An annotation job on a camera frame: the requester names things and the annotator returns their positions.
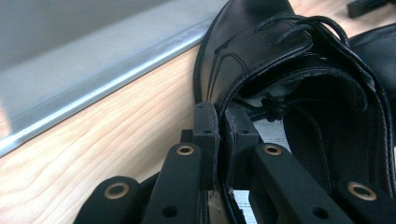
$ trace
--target wood grain surface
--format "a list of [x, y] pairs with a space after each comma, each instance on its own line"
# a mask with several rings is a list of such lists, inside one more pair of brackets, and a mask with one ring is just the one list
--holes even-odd
[[[396, 22], [396, 7], [355, 20], [347, 1], [291, 1], [297, 14], [328, 16], [349, 36]], [[192, 125], [198, 47], [149, 72], [0, 159], [0, 223], [71, 223], [103, 180], [142, 181]]]

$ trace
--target shoe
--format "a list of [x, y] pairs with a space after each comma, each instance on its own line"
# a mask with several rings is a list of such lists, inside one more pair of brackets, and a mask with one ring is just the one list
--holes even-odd
[[[227, 114], [235, 105], [252, 121], [283, 119], [293, 157], [329, 194], [353, 179], [396, 195], [389, 99], [331, 19], [297, 16], [285, 0], [230, 0], [203, 40], [193, 78], [196, 103], [218, 112], [223, 142], [234, 139], [238, 118]], [[229, 142], [220, 166], [236, 164], [237, 152], [226, 148], [237, 140]], [[238, 183], [221, 181], [232, 217]]]
[[350, 46], [378, 76], [396, 120], [396, 23], [353, 36]]

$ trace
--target black plastic part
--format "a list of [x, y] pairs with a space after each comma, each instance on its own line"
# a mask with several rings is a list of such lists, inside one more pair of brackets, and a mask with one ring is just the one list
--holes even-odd
[[169, 149], [142, 223], [201, 222], [201, 160], [194, 144]]
[[246, 110], [239, 105], [226, 111], [226, 122], [226, 184], [232, 189], [249, 189], [248, 160], [261, 141], [260, 135]]
[[[252, 161], [278, 212], [276, 223], [353, 223], [285, 148], [258, 145]], [[252, 206], [254, 213], [260, 213], [254, 204], [260, 203]]]
[[180, 143], [192, 143], [192, 130], [181, 130]]
[[395, 1], [390, 0], [357, 0], [347, 4], [347, 12], [349, 18], [357, 18], [361, 15], [364, 15], [368, 12], [371, 12], [379, 7], [386, 5], [388, 2]]
[[202, 189], [213, 189], [216, 181], [215, 151], [219, 141], [218, 116], [216, 110], [209, 102], [203, 102], [194, 108], [194, 124], [192, 142], [202, 149], [203, 176]]
[[[357, 197], [348, 187], [356, 186]], [[370, 195], [364, 188], [370, 189], [374, 197], [364, 199]], [[384, 190], [369, 183], [342, 180], [336, 187], [339, 204], [356, 223], [396, 223], [396, 200], [390, 198]]]
[[142, 205], [139, 189], [139, 183], [129, 177], [115, 176], [105, 180], [82, 205], [74, 223], [139, 223]]

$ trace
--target light wood tabletop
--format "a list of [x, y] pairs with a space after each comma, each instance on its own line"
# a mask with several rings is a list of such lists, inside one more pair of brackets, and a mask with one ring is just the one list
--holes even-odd
[[[348, 1], [292, 0], [297, 14], [328, 16], [349, 36], [396, 22], [388, 5], [357, 19]], [[115, 175], [143, 181], [192, 126], [198, 47], [152, 70], [0, 159], [0, 223], [71, 223], [94, 188]]]

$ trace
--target screw hole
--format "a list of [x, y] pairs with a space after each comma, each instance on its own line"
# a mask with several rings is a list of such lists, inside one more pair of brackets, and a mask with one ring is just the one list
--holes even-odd
[[129, 191], [129, 186], [125, 183], [115, 183], [105, 189], [105, 197], [114, 200], [125, 196]]
[[321, 218], [321, 219], [327, 219], [327, 218], [329, 218], [329, 213], [328, 213], [325, 209], [323, 209], [323, 208], [321, 208], [321, 207], [314, 207], [314, 208], [312, 209], [312, 212], [314, 213], [314, 215], [315, 215], [316, 217], [319, 217], [319, 218]]
[[170, 218], [177, 216], [177, 208], [174, 206], [167, 206], [163, 209], [163, 216]]
[[180, 147], [177, 149], [177, 154], [182, 155], [182, 156], [188, 156], [190, 154], [192, 154], [192, 152], [194, 151], [194, 149], [192, 147]]
[[264, 150], [266, 153], [273, 155], [273, 156], [277, 156], [282, 153], [282, 150], [280, 150], [277, 147], [265, 147]]

